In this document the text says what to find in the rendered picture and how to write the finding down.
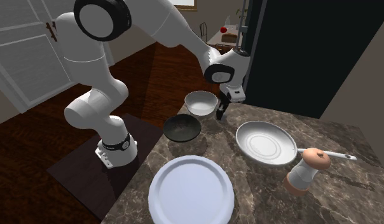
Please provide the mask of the white and tan grinder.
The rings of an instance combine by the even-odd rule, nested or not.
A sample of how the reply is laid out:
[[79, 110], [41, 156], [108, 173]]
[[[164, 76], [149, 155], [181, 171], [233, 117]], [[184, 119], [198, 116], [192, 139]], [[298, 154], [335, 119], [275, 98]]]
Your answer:
[[305, 195], [316, 175], [331, 165], [331, 159], [322, 150], [308, 148], [302, 152], [302, 159], [287, 173], [283, 180], [285, 189], [294, 196]]

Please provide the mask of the black bowl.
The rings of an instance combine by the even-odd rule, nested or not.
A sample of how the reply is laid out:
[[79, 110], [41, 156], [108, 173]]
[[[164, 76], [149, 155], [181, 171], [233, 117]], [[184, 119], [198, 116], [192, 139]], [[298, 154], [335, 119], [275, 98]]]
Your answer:
[[163, 134], [171, 141], [185, 143], [193, 140], [201, 131], [200, 122], [188, 114], [174, 115], [163, 124]]

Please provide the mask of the background table with items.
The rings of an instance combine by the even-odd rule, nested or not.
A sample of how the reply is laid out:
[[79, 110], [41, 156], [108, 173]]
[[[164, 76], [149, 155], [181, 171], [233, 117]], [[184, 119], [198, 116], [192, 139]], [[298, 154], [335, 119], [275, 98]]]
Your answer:
[[230, 51], [232, 48], [240, 48], [242, 45], [243, 33], [239, 33], [240, 25], [246, 21], [247, 9], [238, 8], [235, 15], [238, 20], [232, 24], [230, 16], [226, 17], [224, 25], [218, 28], [217, 32], [207, 41], [207, 44], [217, 49], [221, 54]]

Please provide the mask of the white frying pan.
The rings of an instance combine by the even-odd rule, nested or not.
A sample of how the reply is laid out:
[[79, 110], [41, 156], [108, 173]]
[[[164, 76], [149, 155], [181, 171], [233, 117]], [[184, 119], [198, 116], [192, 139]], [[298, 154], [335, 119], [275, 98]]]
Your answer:
[[265, 165], [287, 165], [296, 158], [298, 153], [302, 154], [303, 166], [316, 170], [328, 169], [331, 165], [331, 157], [354, 161], [357, 159], [353, 155], [317, 148], [298, 148], [290, 134], [268, 122], [246, 122], [239, 126], [235, 137], [245, 155]]

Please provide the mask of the large white plate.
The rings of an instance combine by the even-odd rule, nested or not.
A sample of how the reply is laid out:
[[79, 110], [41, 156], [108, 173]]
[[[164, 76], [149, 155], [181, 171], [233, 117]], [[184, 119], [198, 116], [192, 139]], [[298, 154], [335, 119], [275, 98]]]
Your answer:
[[154, 224], [228, 224], [235, 194], [219, 165], [187, 155], [167, 162], [155, 174], [148, 204]]

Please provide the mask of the white panelled door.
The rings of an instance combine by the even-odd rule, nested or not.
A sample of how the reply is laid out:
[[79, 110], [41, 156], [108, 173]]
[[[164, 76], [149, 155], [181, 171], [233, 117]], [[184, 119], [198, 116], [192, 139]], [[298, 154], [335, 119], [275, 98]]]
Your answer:
[[20, 113], [74, 86], [55, 19], [75, 0], [0, 0], [0, 89]]

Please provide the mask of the white bowl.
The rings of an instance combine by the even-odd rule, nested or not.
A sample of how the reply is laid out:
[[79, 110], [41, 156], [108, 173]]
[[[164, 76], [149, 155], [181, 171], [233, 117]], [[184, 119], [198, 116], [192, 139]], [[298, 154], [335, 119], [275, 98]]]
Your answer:
[[218, 98], [211, 92], [199, 90], [190, 92], [184, 98], [184, 103], [191, 114], [206, 116], [214, 111], [218, 103]]

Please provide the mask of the dark robot stand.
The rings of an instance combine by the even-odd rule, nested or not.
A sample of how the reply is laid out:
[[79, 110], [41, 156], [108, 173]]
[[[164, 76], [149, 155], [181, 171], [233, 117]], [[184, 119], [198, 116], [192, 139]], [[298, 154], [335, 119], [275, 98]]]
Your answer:
[[95, 153], [100, 137], [96, 134], [47, 171], [102, 221], [127, 184], [161, 138], [161, 128], [129, 114], [121, 116], [138, 142], [137, 157], [128, 165], [108, 169]]

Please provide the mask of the black refrigerator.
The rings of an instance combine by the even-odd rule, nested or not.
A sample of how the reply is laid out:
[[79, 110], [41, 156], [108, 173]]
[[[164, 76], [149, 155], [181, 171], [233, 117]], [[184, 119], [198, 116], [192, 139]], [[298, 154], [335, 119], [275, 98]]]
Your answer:
[[384, 0], [250, 0], [245, 103], [322, 116], [384, 22]]

